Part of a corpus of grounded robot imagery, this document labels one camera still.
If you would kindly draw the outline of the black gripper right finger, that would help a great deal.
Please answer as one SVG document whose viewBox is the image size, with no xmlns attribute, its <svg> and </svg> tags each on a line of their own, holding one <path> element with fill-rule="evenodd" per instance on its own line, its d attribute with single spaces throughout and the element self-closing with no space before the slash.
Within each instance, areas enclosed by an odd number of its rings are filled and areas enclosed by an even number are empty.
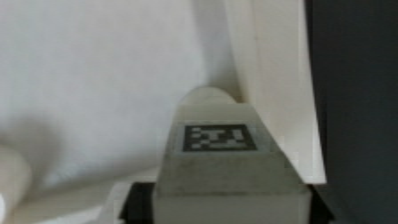
<svg viewBox="0 0 398 224">
<path fill-rule="evenodd" d="M 331 200 L 326 189 L 320 185 L 311 185 L 311 211 L 310 224 L 331 224 L 334 221 L 334 212 L 331 209 Z"/>
</svg>

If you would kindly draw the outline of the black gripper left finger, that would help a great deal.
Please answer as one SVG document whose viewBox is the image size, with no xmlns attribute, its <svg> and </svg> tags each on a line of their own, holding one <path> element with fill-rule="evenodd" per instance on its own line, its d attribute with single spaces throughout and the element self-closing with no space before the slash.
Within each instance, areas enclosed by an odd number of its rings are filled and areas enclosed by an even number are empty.
<svg viewBox="0 0 398 224">
<path fill-rule="evenodd" d="M 155 224 L 151 199 L 153 190 L 153 182 L 137 182 L 132 185 L 120 213 L 123 224 Z"/>
</svg>

